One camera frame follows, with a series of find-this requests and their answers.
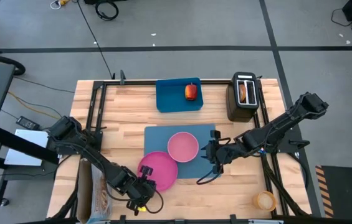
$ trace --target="wooden table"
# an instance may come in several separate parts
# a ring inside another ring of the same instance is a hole
[[[262,79],[263,92],[270,120],[285,112],[276,79]],[[87,120],[93,80],[78,81],[71,116],[80,123]],[[110,161],[129,167],[136,172],[143,157],[144,129],[147,126],[210,124],[215,123],[222,137],[235,137],[254,128],[249,123],[233,123],[227,119],[226,85],[203,85],[204,106],[199,111],[185,113],[160,113],[156,109],[155,86],[109,86],[103,112],[102,154]],[[259,114],[261,126],[263,119]],[[57,213],[75,187],[79,156],[65,161],[58,169],[47,216]],[[299,206],[311,213],[300,166],[286,154],[278,155],[283,184]],[[137,217],[125,207],[125,202],[114,201],[111,220],[120,215],[127,219],[228,219],[270,218],[270,212],[256,209],[252,197],[265,190],[264,174],[259,158],[239,158],[224,166],[224,174],[206,185],[196,185],[196,179],[179,179],[164,192],[164,208],[158,214],[141,212]],[[151,210],[157,210],[160,199],[155,195],[149,202]]]

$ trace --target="red apple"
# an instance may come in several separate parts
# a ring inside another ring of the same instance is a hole
[[[197,87],[194,84],[188,84],[186,86],[186,99],[195,100],[197,95]]]

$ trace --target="concrete floor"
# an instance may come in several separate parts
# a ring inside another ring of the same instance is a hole
[[[330,21],[331,11],[343,7],[346,1],[265,0],[277,45],[352,46],[351,29]],[[0,0],[0,48],[19,52],[97,47],[77,4],[69,2],[55,11],[49,8],[51,2]],[[117,4],[119,17],[104,22],[95,15],[93,6],[81,3],[101,47],[270,46],[257,0],[128,0]],[[335,20],[347,22],[341,12],[335,14]],[[234,72],[244,71],[280,79],[270,50],[136,50],[103,55],[112,72],[122,69],[127,78],[230,78]],[[25,65],[27,72],[23,78],[56,88],[73,90],[77,80],[110,78],[98,52],[3,56]],[[293,101],[310,91],[330,104],[320,121],[300,125],[303,138],[312,142],[306,148],[312,177],[318,164],[352,167],[352,51],[282,51],[280,58]],[[26,101],[51,106],[61,114],[70,112],[71,93],[22,80],[14,80],[11,91]],[[6,98],[3,109],[42,126],[55,122],[23,108],[11,97]],[[0,114],[0,127],[12,132],[19,128],[15,119],[5,113]],[[0,223],[43,220],[52,184],[51,180],[10,182],[5,197],[11,204],[0,208]]]

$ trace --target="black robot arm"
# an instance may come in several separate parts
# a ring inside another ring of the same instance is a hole
[[[234,159],[239,157],[249,157],[260,153],[264,165],[265,174],[271,179],[278,188],[280,194],[284,197],[292,211],[296,215],[307,215],[293,201],[288,192],[283,188],[282,184],[277,180],[265,154],[267,152],[275,152],[278,142],[284,137],[285,133],[293,128],[296,124],[304,119],[317,119],[326,113],[328,104],[317,96],[317,94],[305,93],[299,97],[296,103],[291,106],[284,114],[275,118],[266,124],[263,128],[255,128],[246,131],[234,138],[234,143],[230,143],[230,138],[221,139],[219,131],[211,131],[214,140],[210,140],[209,144],[201,150],[206,150],[205,158],[211,164],[214,164],[212,172],[215,174],[223,173],[223,165],[230,164]],[[206,184],[215,178],[197,184]]]
[[[80,123],[74,118],[62,117],[53,127],[49,128],[48,133],[56,146],[71,147],[76,150],[103,172],[111,188],[120,195],[127,194],[130,199],[121,200],[127,201],[126,207],[133,210],[135,215],[138,214],[138,207],[144,207],[155,194],[155,181],[147,179],[147,175],[152,174],[152,168],[141,167],[140,172],[143,175],[137,177],[127,167],[108,161],[97,150],[99,147],[97,147],[96,137],[89,130],[82,130]]]

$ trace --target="pink bowl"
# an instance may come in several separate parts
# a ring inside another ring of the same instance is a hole
[[[168,141],[169,155],[177,162],[193,160],[198,154],[198,150],[198,141],[187,132],[176,133]]]
[[[141,177],[141,166],[148,166],[153,172],[148,179],[155,180],[156,189],[160,192],[169,189],[177,179],[177,163],[169,154],[161,151],[148,153],[138,164],[138,176]]]

